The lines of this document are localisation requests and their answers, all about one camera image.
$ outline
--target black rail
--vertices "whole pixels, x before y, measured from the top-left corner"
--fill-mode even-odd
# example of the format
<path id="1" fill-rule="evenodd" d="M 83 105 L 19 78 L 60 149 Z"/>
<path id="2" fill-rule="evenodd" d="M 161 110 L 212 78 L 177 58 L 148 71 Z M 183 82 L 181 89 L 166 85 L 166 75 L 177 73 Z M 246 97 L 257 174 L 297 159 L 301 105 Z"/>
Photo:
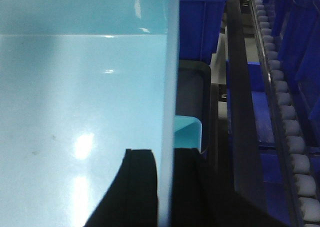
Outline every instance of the black rail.
<path id="1" fill-rule="evenodd" d="M 234 185 L 239 194 L 260 209 L 266 210 L 263 169 L 239 0 L 228 0 L 226 8 Z"/>

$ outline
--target blue crate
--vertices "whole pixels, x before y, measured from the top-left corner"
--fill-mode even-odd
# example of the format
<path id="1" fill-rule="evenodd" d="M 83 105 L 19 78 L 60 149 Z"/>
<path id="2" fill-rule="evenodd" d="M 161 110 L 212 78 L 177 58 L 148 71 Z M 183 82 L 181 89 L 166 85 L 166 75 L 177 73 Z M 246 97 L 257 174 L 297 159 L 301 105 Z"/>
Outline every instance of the blue crate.
<path id="1" fill-rule="evenodd" d="M 217 51 L 226 0 L 180 0 L 180 54 L 182 60 L 211 62 Z"/>
<path id="2" fill-rule="evenodd" d="M 318 137 L 320 133 L 320 0 L 314 1 L 314 7 L 317 17 L 295 79 L 298 81 L 308 118 Z"/>
<path id="3" fill-rule="evenodd" d="M 317 11 L 314 0 L 280 0 L 275 12 L 272 35 L 281 39 L 278 59 L 292 93 L 298 92 L 295 75 L 302 61 Z"/>

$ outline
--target light blue panel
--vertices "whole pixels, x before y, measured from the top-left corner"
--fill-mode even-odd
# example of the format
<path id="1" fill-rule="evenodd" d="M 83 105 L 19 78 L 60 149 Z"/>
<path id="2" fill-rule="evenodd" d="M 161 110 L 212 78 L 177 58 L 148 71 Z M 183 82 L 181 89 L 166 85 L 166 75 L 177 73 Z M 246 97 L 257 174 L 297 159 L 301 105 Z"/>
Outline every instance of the light blue panel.
<path id="1" fill-rule="evenodd" d="M 82 226 L 125 149 L 160 168 L 166 38 L 0 37 L 0 226 Z"/>
<path id="2" fill-rule="evenodd" d="M 2 34 L 164 34 L 168 0 L 0 0 Z"/>
<path id="3" fill-rule="evenodd" d="M 197 148 L 201 151 L 202 124 L 190 116 L 174 117 L 174 147 Z"/>
<path id="4" fill-rule="evenodd" d="M 173 170 L 179 0 L 0 0 L 0 226 L 82 227 L 125 149 Z"/>

